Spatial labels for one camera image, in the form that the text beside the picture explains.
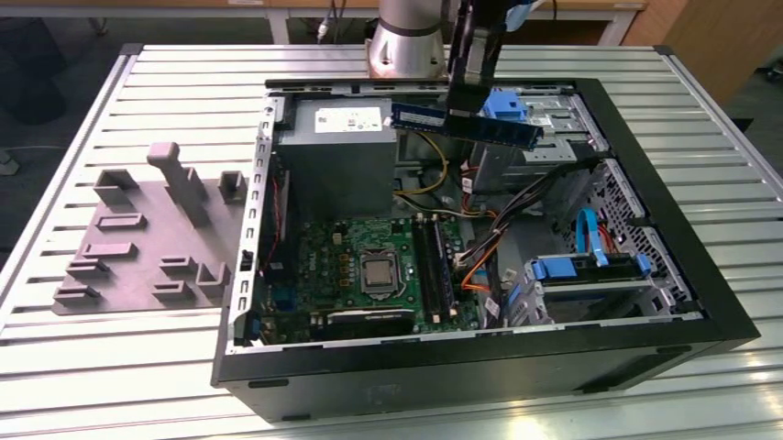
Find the motherboard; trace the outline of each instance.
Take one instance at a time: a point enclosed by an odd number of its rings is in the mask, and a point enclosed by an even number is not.
[[[268,342],[343,339],[320,332],[340,323],[352,337],[476,329],[477,305],[448,271],[463,248],[452,216],[303,224],[297,280],[271,288]]]

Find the green circuit board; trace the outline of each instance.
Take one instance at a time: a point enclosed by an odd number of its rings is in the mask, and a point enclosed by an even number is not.
[[[459,223],[453,217],[440,221],[447,253],[463,250]],[[479,313],[475,302],[461,301],[456,316],[431,323],[424,317],[421,286],[412,239],[412,220],[357,219],[303,225],[299,252],[299,279],[295,286],[276,286],[277,296],[291,297],[291,310],[279,316],[276,333],[281,343],[308,341],[309,314],[317,311],[400,308],[415,311],[415,333],[475,329]],[[387,298],[372,298],[361,291],[361,254],[391,253],[396,258],[397,291]]]

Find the gray base plate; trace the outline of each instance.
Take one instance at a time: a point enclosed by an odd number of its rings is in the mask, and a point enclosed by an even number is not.
[[[240,225],[244,203],[225,204],[217,180],[203,181],[207,197],[203,206],[207,210],[211,225],[195,229],[177,204],[173,203],[167,192],[164,181],[140,181],[139,189],[125,191],[131,205],[113,206],[112,209],[101,203],[96,208],[89,227],[81,241],[81,248],[75,261],[88,259],[85,251],[89,248],[100,249],[96,245],[125,245],[132,243],[133,252],[124,256],[99,257],[99,261],[109,270],[108,274],[97,273],[93,278],[80,277],[76,280],[71,275],[63,281],[63,287],[55,294],[52,311],[60,315],[68,314],[104,314],[115,312],[133,312],[149,310],[176,310],[203,307],[216,307],[221,301],[221,291],[215,294],[215,286],[203,289],[196,283],[196,271],[191,270],[193,262],[203,263],[211,274],[219,277],[221,263],[225,263],[229,272],[233,272]],[[108,215],[140,213],[144,216],[144,227],[107,228],[96,227],[112,221],[104,219]],[[191,257],[191,269],[168,270],[164,273],[159,267],[163,257]],[[156,284],[168,284],[184,281],[187,295],[181,299],[163,300],[152,295]],[[99,298],[83,298],[77,301],[57,302],[57,295],[68,292],[68,288],[89,286],[100,295]]]

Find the sticker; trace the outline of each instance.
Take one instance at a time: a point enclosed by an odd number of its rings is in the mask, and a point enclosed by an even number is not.
[[[316,133],[380,131],[380,107],[319,108]]]
[[[431,127],[443,127],[444,119],[441,117],[427,116],[427,115],[417,115],[409,112],[400,112],[400,120],[407,122],[413,122],[416,124],[423,124]]]
[[[489,314],[492,314],[495,318],[500,315],[500,306],[489,296],[487,297],[487,301],[484,302],[484,309],[487,309],[487,312],[489,312]]]
[[[552,119],[548,116],[531,116],[527,120],[533,126],[552,126]]]

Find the cpu socket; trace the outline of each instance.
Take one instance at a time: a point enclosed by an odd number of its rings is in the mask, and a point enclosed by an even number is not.
[[[383,301],[399,291],[396,253],[365,250],[360,254],[361,293]]]

